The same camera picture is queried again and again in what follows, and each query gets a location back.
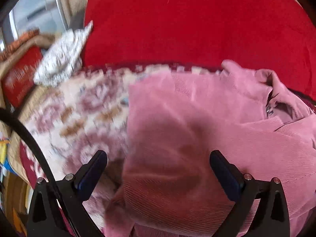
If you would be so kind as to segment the pink corduroy jacket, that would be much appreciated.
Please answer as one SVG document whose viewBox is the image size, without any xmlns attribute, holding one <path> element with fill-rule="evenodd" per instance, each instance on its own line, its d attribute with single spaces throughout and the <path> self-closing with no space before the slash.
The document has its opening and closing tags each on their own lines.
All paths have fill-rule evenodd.
<svg viewBox="0 0 316 237">
<path fill-rule="evenodd" d="M 271 70 L 225 60 L 220 73 L 146 76 L 129 86 L 127 139 L 106 236 L 213 235 L 233 206 L 213 150 L 256 179 L 280 179 L 291 236 L 315 207 L 315 113 Z"/>
</svg>

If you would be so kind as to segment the floral plush blanket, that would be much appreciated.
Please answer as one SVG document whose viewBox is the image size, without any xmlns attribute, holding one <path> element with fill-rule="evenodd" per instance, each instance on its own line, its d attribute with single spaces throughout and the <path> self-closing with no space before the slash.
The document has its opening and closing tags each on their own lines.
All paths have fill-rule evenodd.
<svg viewBox="0 0 316 237">
<path fill-rule="evenodd" d="M 105 151 L 107 166 L 84 207 L 103 236 L 114 236 L 125 219 L 117 212 L 110 213 L 109 205 L 120 191 L 129 154 L 130 87 L 144 81 L 147 87 L 177 91 L 200 102 L 220 78 L 220 72 L 200 67 L 172 70 L 166 65 L 80 73 L 56 88 L 39 88 L 21 122 L 38 143 L 57 180 L 77 171 L 98 150 Z"/>
</svg>

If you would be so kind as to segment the red gift box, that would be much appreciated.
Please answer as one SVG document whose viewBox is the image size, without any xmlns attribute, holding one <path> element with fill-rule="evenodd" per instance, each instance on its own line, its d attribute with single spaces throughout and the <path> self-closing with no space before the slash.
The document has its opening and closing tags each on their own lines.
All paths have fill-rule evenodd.
<svg viewBox="0 0 316 237">
<path fill-rule="evenodd" d="M 43 54 L 38 46 L 30 47 L 1 80 L 5 100 L 20 107 L 34 87 L 33 77 Z"/>
</svg>

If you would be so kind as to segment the white crackle pattern folded cloth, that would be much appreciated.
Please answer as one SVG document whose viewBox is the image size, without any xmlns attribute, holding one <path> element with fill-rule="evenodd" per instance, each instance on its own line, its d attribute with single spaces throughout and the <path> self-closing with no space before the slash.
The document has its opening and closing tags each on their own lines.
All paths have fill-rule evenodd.
<svg viewBox="0 0 316 237">
<path fill-rule="evenodd" d="M 56 87 L 82 67 L 81 52 L 90 36 L 93 22 L 83 29 L 69 29 L 44 54 L 34 76 L 36 85 Z"/>
</svg>

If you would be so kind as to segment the red quilt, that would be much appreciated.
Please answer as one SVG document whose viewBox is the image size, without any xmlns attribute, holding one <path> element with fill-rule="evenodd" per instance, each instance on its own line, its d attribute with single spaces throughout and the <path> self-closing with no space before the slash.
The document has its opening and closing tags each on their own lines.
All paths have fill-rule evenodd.
<svg viewBox="0 0 316 237">
<path fill-rule="evenodd" d="M 85 66 L 225 59 L 315 98 L 315 26 L 295 0 L 88 0 Z"/>
</svg>

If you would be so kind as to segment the window with metal frame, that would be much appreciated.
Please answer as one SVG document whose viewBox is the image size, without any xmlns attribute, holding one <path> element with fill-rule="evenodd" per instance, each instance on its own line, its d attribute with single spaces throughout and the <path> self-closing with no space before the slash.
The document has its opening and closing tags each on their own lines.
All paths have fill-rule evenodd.
<svg viewBox="0 0 316 237">
<path fill-rule="evenodd" d="M 1 15 L 1 50 L 30 29 L 60 34 L 68 27 L 62 0 L 13 0 Z"/>
</svg>

